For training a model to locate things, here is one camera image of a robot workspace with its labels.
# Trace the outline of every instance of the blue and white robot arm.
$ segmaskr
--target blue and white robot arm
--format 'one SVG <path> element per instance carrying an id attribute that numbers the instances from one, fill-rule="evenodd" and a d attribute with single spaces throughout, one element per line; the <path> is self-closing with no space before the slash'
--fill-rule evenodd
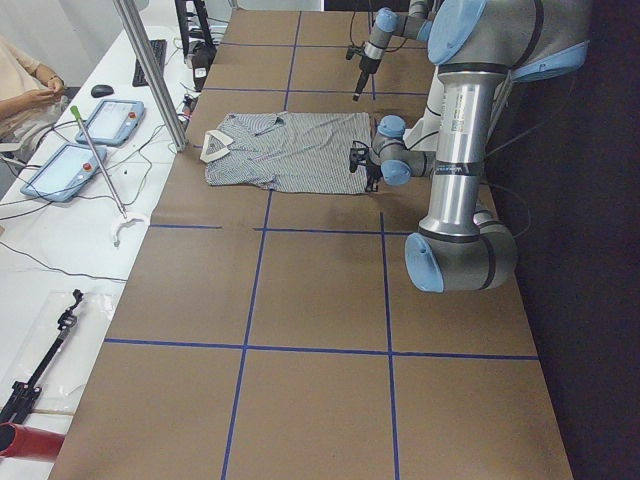
<path id="1" fill-rule="evenodd" d="M 390 184 L 431 176 L 428 213 L 405 245 L 407 270 L 419 289 L 482 290 L 513 273 L 513 236 L 478 200 L 487 139 L 512 82 L 582 66 L 590 13 L 591 0 L 445 0 L 432 24 L 426 15 L 417 29 L 418 22 L 410 22 L 409 38 L 428 42 L 429 60 L 437 67 L 427 109 L 411 131 L 402 119 L 385 117 L 371 160 Z M 375 57 L 375 73 L 403 18 L 388 9 L 380 15 L 362 52 L 366 78 L 370 68 L 364 57 Z M 356 94 L 364 87 L 362 75 Z M 442 110 L 434 112 L 437 105 Z M 425 151 L 429 146 L 423 141 L 431 129 L 438 132 L 429 139 L 435 155 Z M 417 149 L 408 150 L 405 142 Z"/>

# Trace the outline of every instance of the striped cloth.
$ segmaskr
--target striped cloth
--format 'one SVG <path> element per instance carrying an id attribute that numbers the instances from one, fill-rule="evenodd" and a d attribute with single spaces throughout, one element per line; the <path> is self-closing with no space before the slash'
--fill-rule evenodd
<path id="1" fill-rule="evenodd" d="M 231 113 L 218 126 L 233 139 L 230 152 L 207 164 L 205 178 L 280 192 L 364 193 L 366 172 L 349 172 L 349 149 L 354 140 L 370 143 L 369 129 L 366 113 Z M 206 139 L 203 157 L 223 146 Z"/>

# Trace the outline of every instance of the red cylinder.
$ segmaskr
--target red cylinder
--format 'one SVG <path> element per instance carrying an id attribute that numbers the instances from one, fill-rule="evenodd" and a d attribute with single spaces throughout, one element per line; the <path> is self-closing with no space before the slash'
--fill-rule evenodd
<path id="1" fill-rule="evenodd" d="M 17 423 L 0 424 L 0 457 L 54 462 L 64 435 Z"/>

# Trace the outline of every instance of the black mouse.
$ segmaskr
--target black mouse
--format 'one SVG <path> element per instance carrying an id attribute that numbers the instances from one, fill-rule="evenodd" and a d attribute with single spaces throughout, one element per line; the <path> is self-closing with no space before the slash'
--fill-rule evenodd
<path id="1" fill-rule="evenodd" d="M 113 93 L 113 88 L 109 85 L 96 85 L 91 89 L 91 96 L 93 98 L 106 97 Z"/>

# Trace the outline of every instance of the keyboard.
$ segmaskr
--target keyboard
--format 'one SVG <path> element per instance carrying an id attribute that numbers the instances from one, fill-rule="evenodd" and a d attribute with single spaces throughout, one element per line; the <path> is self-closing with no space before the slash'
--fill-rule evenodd
<path id="1" fill-rule="evenodd" d="M 167 54 L 167 41 L 164 39 L 151 40 L 151 50 L 153 50 L 153 56 L 156 58 L 158 66 L 160 67 L 160 73 L 164 72 L 164 58 Z M 136 60 L 136 68 L 133 73 L 132 85 L 134 87 L 149 85 L 149 82 L 147 82 L 147 78 L 142 71 L 142 65 L 140 65 L 138 60 Z"/>

